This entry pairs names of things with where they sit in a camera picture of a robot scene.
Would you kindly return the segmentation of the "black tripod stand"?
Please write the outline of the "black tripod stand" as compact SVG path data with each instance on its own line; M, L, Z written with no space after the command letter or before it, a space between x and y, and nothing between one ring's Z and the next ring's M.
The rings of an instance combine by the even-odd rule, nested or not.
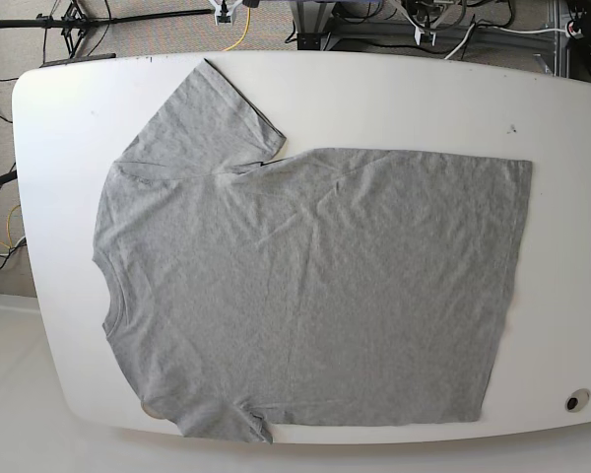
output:
M93 57L100 45L108 36L112 26L148 22L154 20L190 18L196 16L212 16L216 13L214 8L200 8L190 10L177 10L150 14L115 17L111 12L108 1L104 1L106 15L93 17L86 13L84 7L78 1L69 1L64 13L55 17L54 12L60 2L55 1L49 14L38 14L33 19L1 19L0 30L42 30L42 66L47 61L47 39L50 30L58 30L63 39L69 60L78 57Z

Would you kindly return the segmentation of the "grey aluminium frame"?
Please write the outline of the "grey aluminium frame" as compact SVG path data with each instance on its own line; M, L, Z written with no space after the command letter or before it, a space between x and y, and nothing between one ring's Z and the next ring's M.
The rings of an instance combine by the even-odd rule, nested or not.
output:
M394 47L419 50L433 55L441 53L434 47L438 41L448 46L444 51L446 54L453 55L472 40L488 48L541 53L558 51L560 41L569 33L568 26L561 29L515 31L474 21L467 26L454 26L441 33L432 33L427 42L418 44L414 38L415 27L408 22L370 22L360 19L356 23L351 23L336 19L333 16L335 8L334 2L296 1L291 4L295 32L290 39L296 42L297 49L330 51L342 40L384 48L389 45L384 44L382 40L388 37L407 41L403 44L394 44Z

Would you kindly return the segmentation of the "grey T-shirt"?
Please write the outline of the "grey T-shirt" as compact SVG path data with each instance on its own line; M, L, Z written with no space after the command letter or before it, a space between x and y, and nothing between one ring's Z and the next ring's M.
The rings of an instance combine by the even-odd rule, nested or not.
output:
M199 63L115 160L93 260L141 403L187 437L479 420L528 161L322 148Z

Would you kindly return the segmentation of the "right table grommet hole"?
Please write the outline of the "right table grommet hole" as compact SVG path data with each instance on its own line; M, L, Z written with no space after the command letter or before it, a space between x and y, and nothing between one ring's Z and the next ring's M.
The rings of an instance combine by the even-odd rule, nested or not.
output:
M587 388L579 388L572 392L565 401L565 410L576 413L584 409L591 399L591 392Z

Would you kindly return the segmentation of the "left table grommet hole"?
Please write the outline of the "left table grommet hole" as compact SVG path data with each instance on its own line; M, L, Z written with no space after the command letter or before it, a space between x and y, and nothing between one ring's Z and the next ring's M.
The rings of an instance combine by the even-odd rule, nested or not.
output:
M149 417L151 417L153 419L156 419L156 420L162 420L163 419L163 417L159 413L157 413L152 407L150 407L148 404L142 402L141 403L141 408L142 408L143 412L147 416L149 416Z

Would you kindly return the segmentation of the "table grommet hole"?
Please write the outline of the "table grommet hole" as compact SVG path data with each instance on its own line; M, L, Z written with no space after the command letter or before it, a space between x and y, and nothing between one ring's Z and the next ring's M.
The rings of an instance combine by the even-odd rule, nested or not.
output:
M163 417L159 413L157 413L152 407L150 407L148 404L142 402L141 403L141 408L142 408L143 412L147 416L149 416L149 417L151 417L153 419L156 419L156 420L162 420L163 419Z
M584 409L591 399L591 392L587 388L579 388L572 392L565 401L565 410L576 413Z

